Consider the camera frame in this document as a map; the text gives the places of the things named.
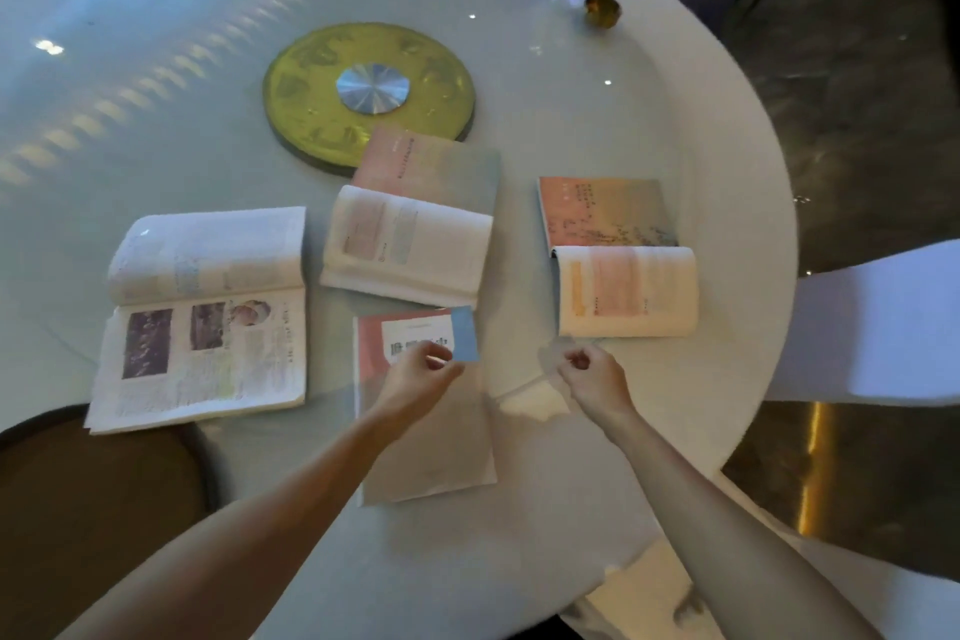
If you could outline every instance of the white label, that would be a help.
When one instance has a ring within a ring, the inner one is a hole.
[[[404,351],[424,340],[441,344],[453,351],[453,319],[448,313],[385,321],[380,328],[383,335],[383,356],[391,365],[401,358]]]

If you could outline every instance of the forearm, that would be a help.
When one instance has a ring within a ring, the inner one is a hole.
[[[882,640],[785,541],[701,475],[638,415],[604,428],[727,640]]]
[[[277,487],[175,538],[60,640],[248,640],[389,441],[378,421],[357,421]]]

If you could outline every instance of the open book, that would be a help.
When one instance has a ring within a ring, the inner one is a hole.
[[[499,179],[497,150],[378,128],[333,205],[319,282],[475,308]]]
[[[559,333],[682,337],[697,326],[697,262],[677,245],[656,180],[541,177],[559,264]]]
[[[362,505],[497,482],[480,391],[474,318],[468,306],[355,317],[356,415],[377,402],[390,365],[408,347],[424,340],[445,346],[455,360],[466,363],[466,369],[426,417],[380,454],[360,487]]]
[[[149,215],[107,272],[91,433],[304,402],[305,208]]]

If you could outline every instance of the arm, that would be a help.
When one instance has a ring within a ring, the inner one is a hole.
[[[638,414],[612,356],[590,344],[564,357],[560,376],[583,412],[627,457],[727,640],[882,640],[822,574]]]
[[[463,371],[421,342],[390,369],[373,408],[313,460],[236,500],[147,559],[59,640],[249,640],[380,453]]]

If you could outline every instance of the gold circular plate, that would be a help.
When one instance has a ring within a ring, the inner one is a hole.
[[[391,112],[353,112],[337,78],[354,64],[385,64],[410,80],[406,102]],[[398,125],[424,135],[460,138],[474,115],[474,80],[437,40],[390,23],[341,23],[295,40],[263,80],[270,126],[319,167],[356,168],[374,127]]]

